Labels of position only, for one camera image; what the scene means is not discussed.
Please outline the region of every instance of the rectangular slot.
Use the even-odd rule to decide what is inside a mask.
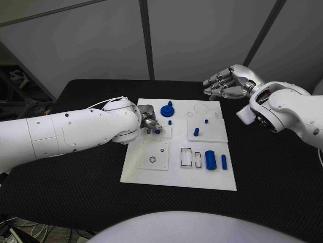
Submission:
[[[199,152],[195,152],[195,161],[196,161],[196,168],[202,167],[202,156]]]
[[[180,148],[180,167],[192,168],[192,149]]]

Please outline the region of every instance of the screw hole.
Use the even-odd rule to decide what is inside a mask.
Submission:
[[[314,129],[313,131],[313,135],[316,136],[318,134],[320,130],[318,129]]]

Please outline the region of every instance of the black table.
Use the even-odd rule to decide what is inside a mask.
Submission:
[[[66,85],[52,113],[101,100],[207,100],[192,82],[81,79]],[[127,146],[108,142],[11,170],[0,212],[39,223],[101,230],[158,211],[197,211],[255,222],[308,242],[323,242],[323,171],[316,148],[285,130],[245,126],[235,113],[248,100],[220,99],[238,191],[120,183]]]

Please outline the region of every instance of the robotic hand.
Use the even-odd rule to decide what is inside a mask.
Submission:
[[[84,110],[0,122],[0,173],[109,140],[128,144],[135,140],[138,128],[163,130],[151,105],[135,106],[125,97],[112,102],[115,99],[101,110],[92,108],[95,104]]]
[[[311,96],[288,83],[265,83],[238,64],[203,81],[203,86],[207,85],[203,92],[210,100],[248,97],[248,105],[236,112],[246,125],[256,121],[274,133],[288,128],[307,144],[323,150],[323,96]]]

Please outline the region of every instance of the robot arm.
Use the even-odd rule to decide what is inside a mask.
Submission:
[[[112,142],[127,144],[138,128],[160,130],[151,105],[122,98],[104,109],[85,109],[0,122],[0,173],[36,159]]]
[[[210,86],[203,92],[210,100],[249,98],[248,105],[236,113],[246,125],[256,121],[274,133],[288,128],[307,144],[323,150],[323,96],[311,96],[288,83],[264,83],[238,64],[203,81],[206,85]]]

